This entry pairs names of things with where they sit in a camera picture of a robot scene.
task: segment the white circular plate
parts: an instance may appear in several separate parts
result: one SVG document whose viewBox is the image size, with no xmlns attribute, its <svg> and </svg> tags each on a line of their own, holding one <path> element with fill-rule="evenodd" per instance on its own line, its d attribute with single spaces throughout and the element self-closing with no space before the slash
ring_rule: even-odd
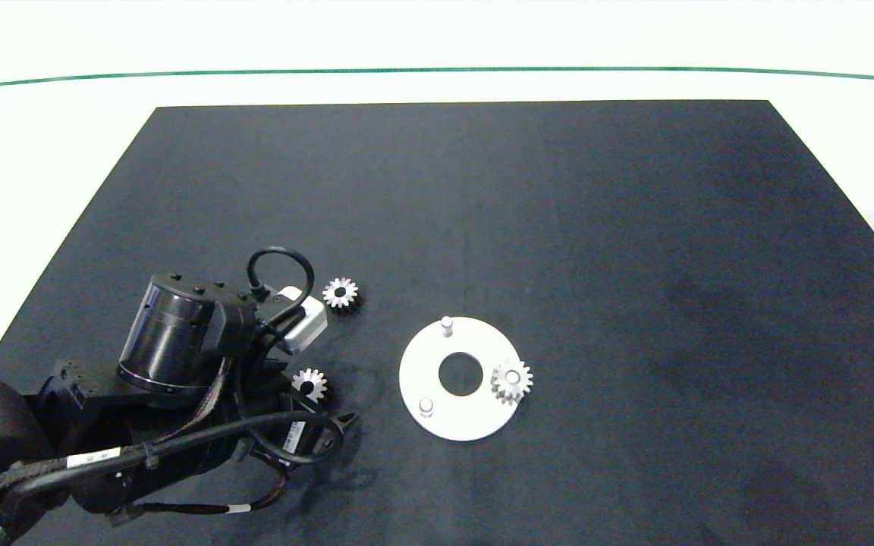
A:
<svg viewBox="0 0 874 546">
<path fill-rule="evenodd" d="M 491 435 L 514 414 L 517 404 L 503 403 L 492 391 L 492 373 L 506 362 L 520 362 L 511 342 L 488 322 L 452 317 L 451 335 L 441 321 L 427 325 L 410 340 L 400 362 L 403 404 L 420 426 L 440 438 L 469 441 Z M 440 382 L 440 365 L 454 353 L 481 364 L 481 386 L 459 397 Z"/>
</svg>

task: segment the gear teeth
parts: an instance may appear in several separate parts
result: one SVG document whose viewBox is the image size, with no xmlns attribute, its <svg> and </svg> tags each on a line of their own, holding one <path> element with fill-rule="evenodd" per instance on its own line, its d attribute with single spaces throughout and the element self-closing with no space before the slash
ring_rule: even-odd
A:
<svg viewBox="0 0 874 546">
<path fill-rule="evenodd" d="M 336 290 L 340 289 L 344 291 L 343 295 L 336 295 Z M 337 315 L 353 313 L 362 302 L 360 287 L 349 277 L 336 277 L 322 291 L 322 301 Z"/>
<path fill-rule="evenodd" d="M 308 394 L 305 394 L 305 397 L 313 402 L 319 402 L 322 400 L 326 391 L 329 390 L 329 388 L 325 386 L 325 375 L 323 375 L 323 373 L 318 369 L 305 369 L 305 371 L 300 371 L 292 377 L 292 388 L 295 388 L 299 393 L 301 393 L 302 387 L 306 383 L 311 383 L 313 389 L 309 391 Z"/>
<path fill-rule="evenodd" d="M 517 374 L 517 380 L 514 380 L 513 374 Z M 517 404 L 521 402 L 525 394 L 531 392 L 531 386 L 534 381 L 531 378 L 534 375 L 531 369 L 525 366 L 524 362 L 518 362 L 517 366 L 510 362 L 501 364 L 495 367 L 492 371 L 492 393 L 498 398 L 501 403 Z"/>
</svg>

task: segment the gear center hole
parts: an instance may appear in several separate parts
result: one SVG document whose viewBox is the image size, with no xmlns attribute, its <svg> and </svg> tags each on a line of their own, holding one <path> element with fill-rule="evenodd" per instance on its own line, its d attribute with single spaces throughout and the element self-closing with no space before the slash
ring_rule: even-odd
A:
<svg viewBox="0 0 874 546">
<path fill-rule="evenodd" d="M 474 393 L 481 387 L 485 372 L 481 369 L 481 362 L 468 353 L 452 353 L 440 363 L 438 370 L 440 384 L 447 388 L 448 393 L 458 397 Z"/>
</svg>

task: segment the black mat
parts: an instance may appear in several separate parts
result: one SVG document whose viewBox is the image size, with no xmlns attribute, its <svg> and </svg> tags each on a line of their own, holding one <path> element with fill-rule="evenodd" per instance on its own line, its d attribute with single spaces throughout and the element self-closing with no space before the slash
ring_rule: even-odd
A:
<svg viewBox="0 0 874 546">
<path fill-rule="evenodd" d="M 68 505 L 21 544 L 874 544 L 874 234 L 766 102 L 159 108 L 0 378 L 115 366 L 150 273 L 243 283 L 270 244 L 366 291 L 297 364 L 363 417 L 342 460 L 257 514 L 110 529 Z M 403 349 L 444 314 L 535 373 L 474 443 L 400 400 Z M 229 463 L 159 498 L 269 478 Z"/>
</svg>

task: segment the white wall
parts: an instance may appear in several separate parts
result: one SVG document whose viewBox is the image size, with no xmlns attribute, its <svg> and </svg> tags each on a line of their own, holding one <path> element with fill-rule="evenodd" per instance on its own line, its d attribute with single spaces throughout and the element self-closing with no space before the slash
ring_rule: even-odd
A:
<svg viewBox="0 0 874 546">
<path fill-rule="evenodd" d="M 121 72 L 715 66 L 874 74 L 874 2 L 0 2 L 0 82 Z M 0 338 L 157 106 L 769 99 L 874 229 L 874 82 L 717 73 L 135 77 L 0 86 Z"/>
</svg>

